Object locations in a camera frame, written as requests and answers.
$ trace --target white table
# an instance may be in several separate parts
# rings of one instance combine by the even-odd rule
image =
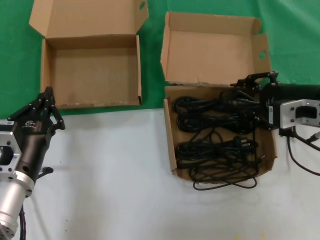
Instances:
[[[54,173],[24,201],[28,240],[319,239],[320,177],[290,160],[285,138],[256,188],[199,192],[170,172],[162,109],[64,119],[44,160]],[[320,171],[320,153],[292,148]]]

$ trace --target black cylinder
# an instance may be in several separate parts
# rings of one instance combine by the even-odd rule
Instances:
[[[21,146],[22,155],[15,168],[29,176],[36,183],[50,140],[46,135],[27,135]]]
[[[268,107],[278,100],[320,100],[320,85],[296,85],[268,83],[260,93],[260,103]]]

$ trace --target green cloth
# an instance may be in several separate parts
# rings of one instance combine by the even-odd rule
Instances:
[[[42,36],[28,23],[32,5],[32,0],[0,0],[0,118],[35,99],[40,91]],[[148,7],[149,19],[138,33],[142,106],[64,110],[63,114],[161,108],[166,84],[160,55],[167,11],[259,17],[279,80],[319,82],[319,0],[148,0]]]

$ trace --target cable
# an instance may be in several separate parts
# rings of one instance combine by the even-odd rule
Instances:
[[[236,134],[246,135],[253,132],[253,118],[261,109],[259,101],[237,89],[223,91],[214,100],[183,96],[173,103],[173,110],[178,114],[177,125],[187,133],[222,127]],[[225,115],[205,114],[209,111]]]
[[[296,127],[295,127],[295,126],[293,127],[293,130],[292,130],[292,131],[293,131],[293,137],[294,137],[294,138],[296,138],[296,139],[300,140],[301,142],[303,142],[304,144],[306,144],[306,145],[308,145],[308,146],[310,146],[310,147],[312,147],[312,148],[320,151],[320,147],[318,147],[318,146],[316,146],[316,145],[308,142],[306,139],[300,137],[300,136],[297,134],[297,131],[296,131]],[[303,170],[307,171],[308,173],[311,173],[311,174],[316,175],[316,176],[320,176],[320,173],[319,173],[319,172],[315,172],[315,171],[312,171],[312,170],[306,168],[305,166],[301,165],[301,164],[294,158],[294,155],[293,155],[292,150],[291,150],[290,136],[287,136],[286,140],[287,140],[288,150],[289,150],[289,154],[290,154],[290,157],[291,157],[292,161],[293,161],[296,165],[298,165],[300,168],[302,168]]]
[[[309,142],[307,139],[302,138],[301,136],[298,135],[297,130],[296,130],[296,126],[293,127],[293,137],[298,139],[299,141],[303,142],[304,144],[308,145],[309,147],[317,150],[320,152],[320,147],[312,144],[311,142]]]
[[[257,143],[254,140],[236,136],[233,140],[223,142],[222,136],[212,129],[203,138],[181,142],[175,149],[177,167],[189,169],[189,176],[194,189],[198,191],[213,190],[229,185],[252,189],[257,186],[255,176],[258,174],[258,164],[261,161],[248,161],[248,156],[256,156]],[[220,143],[214,143],[212,136],[217,135]],[[239,182],[253,179],[254,184],[244,186]],[[223,182],[225,184],[198,188],[198,183]]]
[[[20,213],[19,213],[19,218],[20,218],[20,240],[26,240],[26,218],[25,218],[25,211],[24,211],[24,206],[22,205]]]
[[[223,91],[217,99],[204,100],[183,96],[173,103],[173,110],[178,114],[178,128],[195,135],[175,148],[177,167],[188,169],[194,189],[206,191],[229,185],[251,189],[258,183],[256,175],[261,160],[257,158],[256,115],[261,111],[259,101],[237,89]],[[224,115],[212,115],[211,112]],[[252,133],[253,140],[236,136],[231,141],[223,141],[216,128],[225,128],[239,135]],[[205,129],[208,134],[199,138]],[[218,143],[213,142],[213,135],[218,136]],[[254,184],[244,186],[239,182],[253,179]],[[222,184],[207,188],[198,188],[198,183],[220,182]]]

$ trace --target empty cardboard box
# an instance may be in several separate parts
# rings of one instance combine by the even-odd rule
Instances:
[[[261,25],[254,17],[166,14],[161,65],[165,80],[180,85],[165,88],[165,125],[171,171],[180,178],[191,180],[187,169],[177,168],[175,148],[194,133],[179,130],[174,100],[182,96],[213,100],[238,79],[270,72],[268,39],[266,34],[259,34]],[[236,136],[224,128],[217,131],[224,141]],[[262,157],[260,176],[272,169],[277,150],[272,132],[258,128],[255,134],[257,157]],[[246,137],[253,139],[252,134]]]
[[[140,43],[147,0],[34,0],[42,42],[41,91],[61,109],[140,105]]]

